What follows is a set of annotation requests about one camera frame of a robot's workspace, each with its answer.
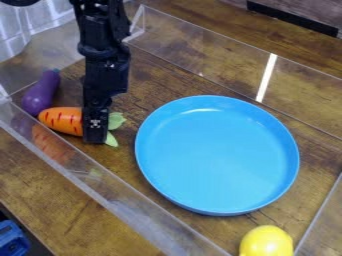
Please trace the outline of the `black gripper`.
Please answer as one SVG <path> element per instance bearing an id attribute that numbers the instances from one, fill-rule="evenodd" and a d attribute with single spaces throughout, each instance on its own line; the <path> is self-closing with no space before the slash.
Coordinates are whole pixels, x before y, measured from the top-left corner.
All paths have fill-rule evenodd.
<path id="1" fill-rule="evenodd" d="M 85 143 L 103 144 L 108 132 L 112 97 L 128 89 L 131 55 L 85 58 L 81 126 Z"/>

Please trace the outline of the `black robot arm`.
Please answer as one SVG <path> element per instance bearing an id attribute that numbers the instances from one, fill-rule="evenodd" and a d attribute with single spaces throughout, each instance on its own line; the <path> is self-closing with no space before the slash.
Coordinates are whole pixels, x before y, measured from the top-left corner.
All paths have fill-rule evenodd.
<path id="1" fill-rule="evenodd" d="M 85 57 L 81 130 L 87 143 L 103 144 L 109 128 L 111 97 L 127 92 L 131 22 L 123 0 L 69 0 L 80 32 L 77 51 Z"/>

